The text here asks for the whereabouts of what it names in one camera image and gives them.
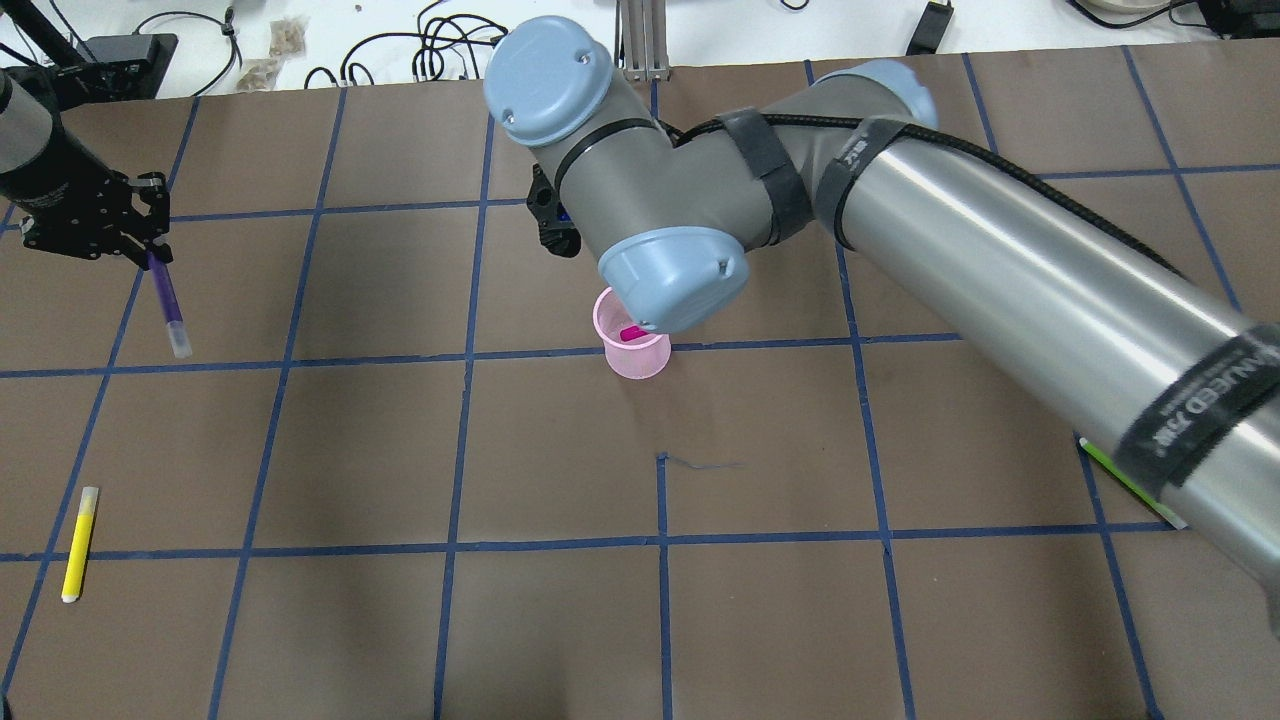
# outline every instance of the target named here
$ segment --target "pink marker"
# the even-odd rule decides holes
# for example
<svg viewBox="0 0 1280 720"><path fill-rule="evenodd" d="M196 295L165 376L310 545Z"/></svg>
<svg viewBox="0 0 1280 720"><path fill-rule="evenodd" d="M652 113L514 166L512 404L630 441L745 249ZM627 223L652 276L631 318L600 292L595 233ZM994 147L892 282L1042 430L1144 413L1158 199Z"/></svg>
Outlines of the pink marker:
<svg viewBox="0 0 1280 720"><path fill-rule="evenodd" d="M649 334L649 332L640 325L631 325L630 328L622 328L618 337L622 338L622 342L631 342L632 340L639 340L646 334Z"/></svg>

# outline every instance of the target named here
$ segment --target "purple marker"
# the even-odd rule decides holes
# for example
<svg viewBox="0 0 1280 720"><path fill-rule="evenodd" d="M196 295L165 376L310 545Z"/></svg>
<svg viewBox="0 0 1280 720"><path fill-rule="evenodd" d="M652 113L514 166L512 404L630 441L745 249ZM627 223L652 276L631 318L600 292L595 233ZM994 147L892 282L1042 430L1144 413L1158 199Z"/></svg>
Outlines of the purple marker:
<svg viewBox="0 0 1280 720"><path fill-rule="evenodd" d="M165 266L151 251L147 251L147 268L151 269L151 279L156 283L156 296L160 299L160 309L164 311L164 325L169 331L169 347L173 356L191 357L191 340L187 338L187 325L182 322L182 309L178 307L178 293L173 291L173 281L169 279L169 268Z"/></svg>

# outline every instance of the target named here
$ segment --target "table surface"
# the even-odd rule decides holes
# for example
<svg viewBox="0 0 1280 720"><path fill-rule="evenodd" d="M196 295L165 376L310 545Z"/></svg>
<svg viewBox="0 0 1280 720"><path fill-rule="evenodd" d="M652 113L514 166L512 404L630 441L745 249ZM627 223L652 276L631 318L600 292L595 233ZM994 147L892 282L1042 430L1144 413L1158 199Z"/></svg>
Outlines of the table surface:
<svg viewBox="0 0 1280 720"><path fill-rule="evenodd" d="M943 129L1280 319L1280 41L909 59ZM847 63L677 68L687 127ZM1262 593L815 228L648 382L479 83L86 106L170 170L124 261L0 236L19 717L1267 717ZM964 423L952 418L964 416ZM690 464L736 464L696 470ZM83 598L59 580L101 487Z"/></svg>
<svg viewBox="0 0 1280 720"><path fill-rule="evenodd" d="M777 0L668 0L668 44L672 65L732 65L874 58L901 55L928 0L812 0L790 12ZM49 0L35 0L55 27ZM132 32L143 18L187 9L221 18L228 3L219 0L60 0L58 6L84 37ZM1178 27L1169 18L1114 31L1088 23L1065 0L956 0L951 27L941 53L1037 50L1187 42L1212 38L1203 28ZM343 55L361 38L378 32L415 28L421 3L361 0L236 0L239 41L246 59L266 58L269 23L285 17L307 19L307 54L280 69L276 87L300 88L307 70L328 65L337 70ZM573 18L605 46L613 45L613 0L448 0L433 14L477 13L508 27L545 14ZM1179 10L1184 22L1201 22L1196 8ZM147 26L152 32L179 36L179 49L161 86L161 97L182 97L202 87L221 68L228 42L212 23L178 19ZM24 51L13 23L0 20L0 42ZM356 59L376 82L410 82L412 38L378 41ZM462 65L447 54L449 77ZM480 54L481 72L486 55ZM211 94L234 91L238 72Z"/></svg>

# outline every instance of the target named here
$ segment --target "black metal rod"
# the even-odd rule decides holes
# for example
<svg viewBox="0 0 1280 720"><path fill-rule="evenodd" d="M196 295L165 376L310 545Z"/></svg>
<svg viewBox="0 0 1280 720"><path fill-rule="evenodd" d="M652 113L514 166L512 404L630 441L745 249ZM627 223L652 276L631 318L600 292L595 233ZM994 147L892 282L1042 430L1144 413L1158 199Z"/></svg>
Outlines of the black metal rod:
<svg viewBox="0 0 1280 720"><path fill-rule="evenodd" d="M13 22L59 67L84 64L84 56L76 51L76 47L31 4L31 0L0 0L0 10L9 13Z"/></svg>

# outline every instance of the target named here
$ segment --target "yellow marker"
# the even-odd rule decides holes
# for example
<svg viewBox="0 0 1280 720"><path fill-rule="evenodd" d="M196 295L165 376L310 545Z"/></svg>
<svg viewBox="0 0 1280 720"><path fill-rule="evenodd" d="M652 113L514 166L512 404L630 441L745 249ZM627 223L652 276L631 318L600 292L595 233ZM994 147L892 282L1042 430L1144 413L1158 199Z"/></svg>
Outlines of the yellow marker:
<svg viewBox="0 0 1280 720"><path fill-rule="evenodd" d="M93 512L97 510L97 488L84 488L81 492L81 511L76 515L76 533L72 536L72 552L67 557L67 579L63 580L63 602L79 600L81 585L84 583L84 562L88 561L88 538L93 534Z"/></svg>

